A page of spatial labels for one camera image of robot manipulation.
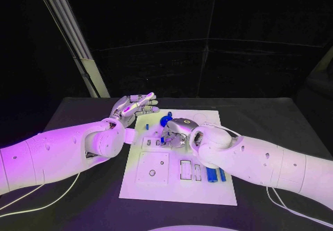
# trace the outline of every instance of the black tablecloth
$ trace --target black tablecloth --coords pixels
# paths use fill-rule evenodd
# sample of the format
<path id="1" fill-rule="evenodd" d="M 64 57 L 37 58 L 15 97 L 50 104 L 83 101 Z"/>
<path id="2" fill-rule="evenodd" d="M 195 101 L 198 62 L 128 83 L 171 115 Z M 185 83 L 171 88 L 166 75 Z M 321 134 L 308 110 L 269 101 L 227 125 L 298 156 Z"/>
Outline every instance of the black tablecloth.
<path id="1" fill-rule="evenodd" d="M 64 99 L 45 130 L 104 119 L 117 100 Z M 218 110 L 223 125 L 241 135 L 332 159 L 316 132 L 289 98 L 162 98 L 159 101 L 159 106 L 165 109 Z M 116 158 L 81 173 L 67 196 L 50 208 L 0 218 L 0 230 L 148 231 L 174 225 L 210 225 L 237 230 L 331 230 L 276 206 L 267 197 L 266 188 L 236 177 L 233 179 L 239 206 L 120 199 L 129 151 L 130 146 L 126 144 Z M 74 178 L 76 176 L 45 185 L 0 213 L 50 204 L 67 191 Z M 0 206 L 31 190 L 32 188 L 25 188 L 4 195 Z M 333 211 L 321 203 L 293 192 L 279 190 L 279 193 L 292 209 L 333 223 Z"/>

